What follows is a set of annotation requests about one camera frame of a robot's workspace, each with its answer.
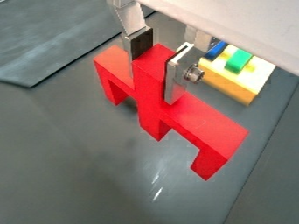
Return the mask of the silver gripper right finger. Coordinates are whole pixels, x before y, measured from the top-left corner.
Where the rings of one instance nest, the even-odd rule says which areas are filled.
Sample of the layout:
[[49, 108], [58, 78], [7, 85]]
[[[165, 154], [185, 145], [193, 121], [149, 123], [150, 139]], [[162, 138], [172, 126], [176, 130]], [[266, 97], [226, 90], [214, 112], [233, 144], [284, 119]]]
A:
[[210, 48], [212, 36], [198, 29], [185, 27], [184, 43], [165, 62], [164, 101], [173, 104], [181, 97], [186, 84], [197, 83], [204, 72], [198, 60]]

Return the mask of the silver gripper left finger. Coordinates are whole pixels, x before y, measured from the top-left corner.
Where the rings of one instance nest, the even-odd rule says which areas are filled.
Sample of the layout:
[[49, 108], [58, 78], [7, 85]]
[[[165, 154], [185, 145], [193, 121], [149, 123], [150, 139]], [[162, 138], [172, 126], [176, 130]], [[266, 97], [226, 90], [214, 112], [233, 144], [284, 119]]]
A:
[[136, 0], [106, 0], [121, 30], [122, 47], [128, 56], [129, 76], [132, 61], [153, 46], [153, 29], [145, 25], [140, 3]]

